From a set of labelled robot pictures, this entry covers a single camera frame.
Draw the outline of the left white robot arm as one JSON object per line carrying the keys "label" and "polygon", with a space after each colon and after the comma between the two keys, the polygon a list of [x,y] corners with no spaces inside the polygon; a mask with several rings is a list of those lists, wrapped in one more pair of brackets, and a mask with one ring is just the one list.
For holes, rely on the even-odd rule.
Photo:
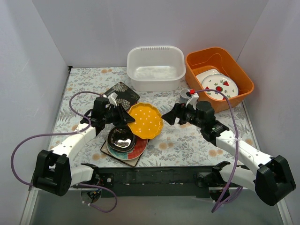
{"label": "left white robot arm", "polygon": [[53,149],[39,152],[33,186],[58,196],[63,196],[71,186],[79,183],[96,187],[100,176],[95,165],[83,163],[72,168],[70,162],[107,124],[119,128],[134,121],[121,104],[106,97],[97,97],[93,108],[83,115],[73,135]]}

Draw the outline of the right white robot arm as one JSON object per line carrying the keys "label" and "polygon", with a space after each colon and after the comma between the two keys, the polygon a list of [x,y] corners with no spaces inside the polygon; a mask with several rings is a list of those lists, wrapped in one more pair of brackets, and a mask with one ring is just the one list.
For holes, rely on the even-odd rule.
{"label": "right white robot arm", "polygon": [[278,155],[272,157],[263,153],[243,140],[238,140],[234,133],[216,120],[214,109],[207,101],[191,104],[176,103],[173,109],[164,114],[162,119],[174,125],[190,123],[200,128],[203,138],[216,147],[235,156],[246,168],[235,167],[223,161],[214,166],[205,179],[217,186],[236,184],[250,189],[267,205],[274,206],[296,189],[288,161]]}

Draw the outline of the yellow dotted scalloped plate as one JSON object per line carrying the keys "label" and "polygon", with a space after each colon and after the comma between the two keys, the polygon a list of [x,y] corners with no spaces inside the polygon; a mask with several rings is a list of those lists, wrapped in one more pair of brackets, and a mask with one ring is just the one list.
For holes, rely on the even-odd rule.
{"label": "yellow dotted scalloped plate", "polygon": [[153,139],[161,134],[164,123],[160,111],[149,103],[132,106],[128,114],[135,119],[128,123],[132,133],[141,139]]}

